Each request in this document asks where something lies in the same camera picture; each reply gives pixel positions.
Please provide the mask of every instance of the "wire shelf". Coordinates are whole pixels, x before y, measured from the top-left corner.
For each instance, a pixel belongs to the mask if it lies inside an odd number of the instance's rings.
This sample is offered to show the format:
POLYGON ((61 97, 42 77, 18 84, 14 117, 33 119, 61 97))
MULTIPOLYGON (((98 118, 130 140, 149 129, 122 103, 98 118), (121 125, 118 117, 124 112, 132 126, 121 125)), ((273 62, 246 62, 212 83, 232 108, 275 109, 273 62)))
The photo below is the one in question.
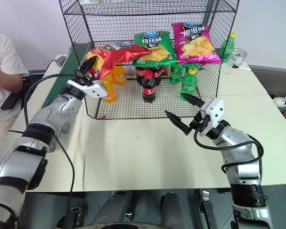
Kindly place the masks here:
POLYGON ((80 5, 74 2, 63 9, 63 14, 92 16, 140 16, 161 14, 192 14, 205 12, 236 12, 236 4, 226 0, 134 0, 114 3, 103 0, 100 4, 80 5))
POLYGON ((126 85, 115 86, 117 100, 113 103, 86 97, 87 114, 96 119, 166 118, 164 111, 167 110, 179 117, 193 117, 199 109, 182 100, 180 90, 181 83, 171 84, 164 78, 156 88, 155 100, 151 104, 145 103, 142 87, 135 79, 130 79, 126 85))
MULTIPOLYGON (((209 25, 213 46, 218 51, 231 32, 238 4, 239 0, 133 0, 123 3, 103 0, 100 4, 80 5, 78 0, 60 0, 79 64, 90 49, 133 40, 135 34, 144 31, 169 31, 174 43, 172 23, 176 22, 209 25)), ((220 64, 207 64, 197 73, 202 100, 217 96, 220 67, 220 64)), ((135 78, 132 63, 125 63, 125 69, 128 78, 135 78)), ((180 117, 193 116, 198 110, 179 98, 180 87, 164 79, 157 88, 156 100, 146 104, 138 83, 129 80, 125 86, 116 86, 117 101, 112 104, 86 98, 87 114, 97 119, 159 118, 166 117, 164 110, 170 109, 180 117)))

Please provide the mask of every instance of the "sneaker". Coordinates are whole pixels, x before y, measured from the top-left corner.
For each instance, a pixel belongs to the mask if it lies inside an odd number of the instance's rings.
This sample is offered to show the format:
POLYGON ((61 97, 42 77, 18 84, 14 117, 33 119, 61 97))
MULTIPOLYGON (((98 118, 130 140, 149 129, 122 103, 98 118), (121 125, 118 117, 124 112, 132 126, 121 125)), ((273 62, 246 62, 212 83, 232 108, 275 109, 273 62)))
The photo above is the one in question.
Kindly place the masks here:
POLYGON ((275 103, 275 105, 277 107, 285 107, 286 106, 286 96, 274 98, 273 102, 275 103))

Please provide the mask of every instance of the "yellow bottle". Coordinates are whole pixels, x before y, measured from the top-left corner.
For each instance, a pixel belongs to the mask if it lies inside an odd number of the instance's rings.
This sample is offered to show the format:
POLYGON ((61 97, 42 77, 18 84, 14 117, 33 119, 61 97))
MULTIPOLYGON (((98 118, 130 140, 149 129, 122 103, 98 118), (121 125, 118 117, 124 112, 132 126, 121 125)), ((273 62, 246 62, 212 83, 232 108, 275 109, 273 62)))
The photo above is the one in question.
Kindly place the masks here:
POLYGON ((119 85, 124 85, 127 83, 126 78, 126 71, 123 66, 116 65, 112 69, 112 75, 113 75, 113 82, 119 85))
POLYGON ((104 101, 108 103, 112 103, 116 100, 116 96, 114 93, 114 86, 112 83, 112 72, 109 72, 102 80, 101 82, 105 85, 107 89, 107 97, 103 98, 104 101))

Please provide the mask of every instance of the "red chip bag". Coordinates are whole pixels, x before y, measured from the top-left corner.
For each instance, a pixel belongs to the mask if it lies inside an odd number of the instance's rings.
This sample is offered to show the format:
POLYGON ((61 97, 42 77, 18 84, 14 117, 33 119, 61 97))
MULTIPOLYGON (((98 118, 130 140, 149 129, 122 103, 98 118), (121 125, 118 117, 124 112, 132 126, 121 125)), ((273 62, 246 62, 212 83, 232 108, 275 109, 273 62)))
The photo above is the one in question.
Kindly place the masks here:
POLYGON ((101 80, 113 69, 117 62, 129 62, 149 54, 149 49, 135 44, 133 41, 107 44, 90 50, 85 60, 97 56, 95 64, 88 71, 95 79, 101 80))

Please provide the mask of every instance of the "dark chair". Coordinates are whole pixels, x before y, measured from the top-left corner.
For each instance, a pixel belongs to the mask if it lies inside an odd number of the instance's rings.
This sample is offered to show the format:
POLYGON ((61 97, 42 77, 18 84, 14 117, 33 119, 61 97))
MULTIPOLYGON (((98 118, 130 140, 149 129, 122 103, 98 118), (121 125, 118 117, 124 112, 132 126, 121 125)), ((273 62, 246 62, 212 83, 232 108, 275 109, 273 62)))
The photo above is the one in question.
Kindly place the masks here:
POLYGON ((4 103, 1 106, 1 110, 11 110, 14 108, 14 106, 17 104, 18 100, 21 100, 21 109, 23 108, 23 100, 26 92, 28 91, 29 87, 33 85, 36 81, 41 79, 43 77, 43 74, 34 74, 34 75, 28 75, 24 76, 23 81, 23 88, 20 92, 12 92, 7 99, 4 101, 4 103))

